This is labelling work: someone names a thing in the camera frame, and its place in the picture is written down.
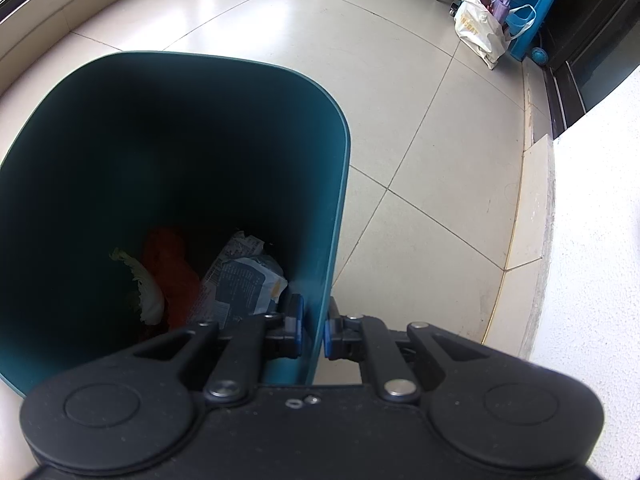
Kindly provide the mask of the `dark teal plastic trash bin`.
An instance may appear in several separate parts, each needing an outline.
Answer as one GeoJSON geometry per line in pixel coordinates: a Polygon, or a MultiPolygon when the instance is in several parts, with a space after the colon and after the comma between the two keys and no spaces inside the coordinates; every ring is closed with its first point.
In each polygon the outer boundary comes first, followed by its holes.
{"type": "Polygon", "coordinates": [[[333,96],[294,70],[170,52],[78,68],[1,164],[2,380],[26,394],[167,330],[166,304],[157,325],[140,321],[137,286],[111,258],[143,264],[167,230],[200,281],[235,233],[264,242],[305,301],[302,355],[270,363],[266,381],[311,382],[349,151],[333,96]]]}

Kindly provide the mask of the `red trash in bin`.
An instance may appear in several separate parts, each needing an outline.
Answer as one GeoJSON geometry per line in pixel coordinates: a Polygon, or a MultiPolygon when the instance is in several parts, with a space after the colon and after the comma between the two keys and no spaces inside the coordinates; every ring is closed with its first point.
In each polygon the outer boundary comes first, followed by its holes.
{"type": "Polygon", "coordinates": [[[146,244],[143,264],[165,298],[168,327],[174,330],[186,324],[201,281],[186,263],[178,237],[167,230],[154,232],[146,244]]]}

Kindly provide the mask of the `crumpled printed snack wrapper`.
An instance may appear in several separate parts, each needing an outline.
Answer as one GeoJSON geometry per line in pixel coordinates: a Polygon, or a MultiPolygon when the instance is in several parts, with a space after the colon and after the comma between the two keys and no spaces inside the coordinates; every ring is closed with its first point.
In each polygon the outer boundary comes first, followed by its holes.
{"type": "Polygon", "coordinates": [[[259,238],[235,233],[205,274],[189,320],[229,328],[249,316],[274,312],[288,281],[263,249],[259,238]]]}

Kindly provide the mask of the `white green foam net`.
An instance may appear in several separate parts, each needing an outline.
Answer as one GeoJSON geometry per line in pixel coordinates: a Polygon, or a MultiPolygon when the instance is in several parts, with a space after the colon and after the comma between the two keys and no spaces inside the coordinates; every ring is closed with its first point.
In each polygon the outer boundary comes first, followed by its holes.
{"type": "Polygon", "coordinates": [[[160,286],[142,263],[123,250],[115,248],[111,258],[123,264],[131,274],[131,281],[137,286],[137,302],[140,321],[145,325],[157,325],[163,317],[165,300],[160,286]]]}

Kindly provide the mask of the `small blue ball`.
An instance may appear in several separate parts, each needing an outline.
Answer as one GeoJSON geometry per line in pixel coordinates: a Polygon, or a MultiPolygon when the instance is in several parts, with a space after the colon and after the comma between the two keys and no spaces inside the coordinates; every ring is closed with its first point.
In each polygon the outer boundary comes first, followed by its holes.
{"type": "Polygon", "coordinates": [[[548,63],[548,53],[541,47],[533,47],[530,50],[530,58],[539,66],[545,66],[548,63]]]}

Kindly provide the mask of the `white canvas tote bag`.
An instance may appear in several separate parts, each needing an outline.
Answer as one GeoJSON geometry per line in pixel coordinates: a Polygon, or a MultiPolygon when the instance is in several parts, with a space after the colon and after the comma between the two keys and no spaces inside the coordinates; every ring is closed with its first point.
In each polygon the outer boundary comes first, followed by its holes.
{"type": "Polygon", "coordinates": [[[493,70],[512,42],[536,22],[531,4],[511,8],[511,0],[458,0],[454,31],[484,64],[493,70]]]}

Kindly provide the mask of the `dark sliding door frame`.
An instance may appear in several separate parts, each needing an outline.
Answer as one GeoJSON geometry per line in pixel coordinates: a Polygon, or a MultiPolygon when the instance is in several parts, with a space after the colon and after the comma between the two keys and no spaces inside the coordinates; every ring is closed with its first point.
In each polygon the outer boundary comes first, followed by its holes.
{"type": "Polygon", "coordinates": [[[538,44],[556,138],[639,66],[639,0],[554,0],[538,44]]]}

